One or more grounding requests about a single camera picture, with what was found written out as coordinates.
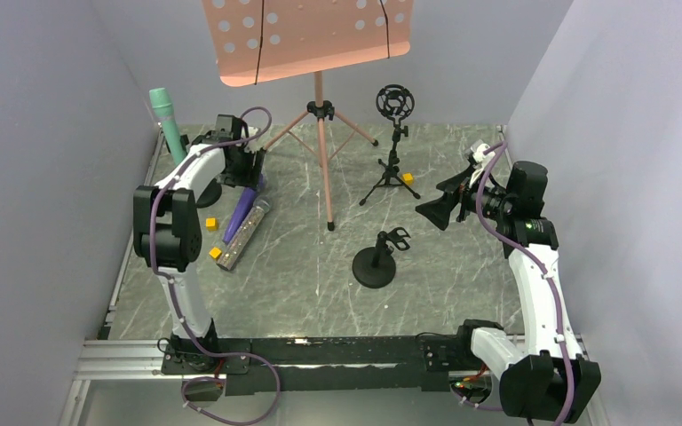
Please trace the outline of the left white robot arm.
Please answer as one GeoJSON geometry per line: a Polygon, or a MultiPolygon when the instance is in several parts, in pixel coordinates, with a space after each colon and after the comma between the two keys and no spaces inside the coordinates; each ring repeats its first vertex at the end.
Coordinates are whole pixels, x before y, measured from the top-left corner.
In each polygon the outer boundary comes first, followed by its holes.
{"type": "Polygon", "coordinates": [[[253,191],[262,186],[266,151],[251,146],[262,134],[251,132],[241,117],[221,114],[214,130],[192,145],[169,175],[133,194],[133,249],[163,285],[175,353],[218,355],[214,319],[202,299],[195,265],[202,250],[197,201],[213,183],[253,191]]]}

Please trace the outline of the purple toy microphone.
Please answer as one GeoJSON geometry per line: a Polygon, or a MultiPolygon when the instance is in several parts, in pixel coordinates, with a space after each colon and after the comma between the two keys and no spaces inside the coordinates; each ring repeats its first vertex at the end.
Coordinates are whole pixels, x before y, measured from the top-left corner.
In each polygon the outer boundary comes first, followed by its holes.
{"type": "Polygon", "coordinates": [[[225,244],[229,244],[231,242],[231,240],[239,230],[240,226],[242,225],[243,220],[250,212],[250,209],[252,208],[254,201],[257,199],[259,192],[262,191],[265,187],[266,177],[263,174],[261,174],[259,176],[258,186],[256,189],[251,187],[245,187],[242,190],[242,194],[240,195],[240,198],[236,203],[233,214],[227,224],[222,239],[222,241],[225,244]]]}

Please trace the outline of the black shock mount tripod stand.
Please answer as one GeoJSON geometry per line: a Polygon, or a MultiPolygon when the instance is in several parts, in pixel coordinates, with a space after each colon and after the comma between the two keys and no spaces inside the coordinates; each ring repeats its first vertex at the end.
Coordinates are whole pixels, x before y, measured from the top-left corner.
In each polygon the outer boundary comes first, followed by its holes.
{"type": "Polygon", "coordinates": [[[403,187],[409,191],[415,199],[421,195],[407,184],[400,173],[400,157],[398,145],[403,137],[408,136],[408,126],[403,121],[414,110],[415,98],[411,91],[402,85],[391,83],[380,89],[376,96],[376,108],[385,119],[393,124],[392,146],[389,150],[387,161],[379,159],[377,163],[384,169],[381,178],[370,188],[368,193],[359,201],[363,206],[371,194],[378,188],[403,187]]]}

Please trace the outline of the silver glitter microphone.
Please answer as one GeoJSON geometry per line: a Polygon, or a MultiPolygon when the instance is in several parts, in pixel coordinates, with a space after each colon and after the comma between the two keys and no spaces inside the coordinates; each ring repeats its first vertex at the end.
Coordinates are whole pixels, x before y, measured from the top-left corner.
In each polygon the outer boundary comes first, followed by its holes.
{"type": "Polygon", "coordinates": [[[230,272],[235,268],[259,224],[270,210],[271,202],[269,199],[263,195],[258,196],[228,248],[218,259],[217,265],[220,269],[230,272]]]}

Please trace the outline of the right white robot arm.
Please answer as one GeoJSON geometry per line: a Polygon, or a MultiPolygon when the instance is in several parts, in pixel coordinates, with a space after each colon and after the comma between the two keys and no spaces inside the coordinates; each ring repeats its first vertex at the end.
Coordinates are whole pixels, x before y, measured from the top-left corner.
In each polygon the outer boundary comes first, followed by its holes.
{"type": "Polygon", "coordinates": [[[502,411],[530,421],[578,421],[601,382],[599,364],[584,357],[569,324],[558,276],[559,241],[543,217],[548,170],[535,162],[511,167],[506,185],[480,188],[482,173],[470,165],[436,185],[440,198],[416,212],[444,231],[454,209],[463,221],[482,213],[519,289],[525,343],[519,348],[494,321],[468,319],[458,337],[495,377],[502,411]]]}

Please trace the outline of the teal toy microphone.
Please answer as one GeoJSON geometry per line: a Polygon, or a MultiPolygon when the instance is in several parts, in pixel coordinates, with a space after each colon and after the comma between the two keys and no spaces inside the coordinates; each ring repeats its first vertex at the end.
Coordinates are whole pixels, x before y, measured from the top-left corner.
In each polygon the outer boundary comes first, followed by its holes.
{"type": "Polygon", "coordinates": [[[180,164],[187,155],[186,143],[179,132],[171,95],[163,87],[151,89],[148,95],[153,112],[165,136],[171,157],[175,164],[180,164]]]}

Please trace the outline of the black round base mic stand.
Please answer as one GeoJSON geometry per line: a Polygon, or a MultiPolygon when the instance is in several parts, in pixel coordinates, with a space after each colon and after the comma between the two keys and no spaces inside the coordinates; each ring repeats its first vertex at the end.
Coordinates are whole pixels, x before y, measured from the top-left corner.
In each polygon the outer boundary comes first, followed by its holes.
{"type": "MultiPolygon", "coordinates": [[[[206,134],[199,134],[194,138],[190,138],[188,135],[183,134],[180,136],[180,144],[188,152],[196,145],[200,145],[203,142],[210,142],[206,138],[206,134]]],[[[208,208],[215,204],[222,195],[222,185],[213,178],[203,189],[202,193],[197,197],[196,207],[198,209],[208,208]]]]}

